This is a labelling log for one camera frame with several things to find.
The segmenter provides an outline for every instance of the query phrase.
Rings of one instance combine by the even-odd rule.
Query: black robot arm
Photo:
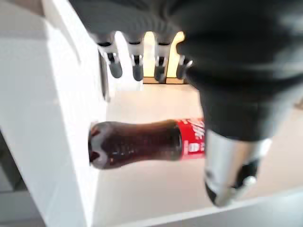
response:
[[[302,95],[302,0],[73,0],[92,34],[177,31],[205,118],[205,184],[217,206],[256,182],[280,122]]]

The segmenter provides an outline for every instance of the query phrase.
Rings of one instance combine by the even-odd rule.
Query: white panel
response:
[[[66,38],[60,22],[0,2],[0,126],[46,224],[85,227],[98,176],[87,136],[105,119],[106,103],[95,45],[88,36]]]

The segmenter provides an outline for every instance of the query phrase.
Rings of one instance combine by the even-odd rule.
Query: cola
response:
[[[89,161],[112,169],[143,160],[203,158],[205,128],[201,118],[149,124],[102,122],[89,133]]]

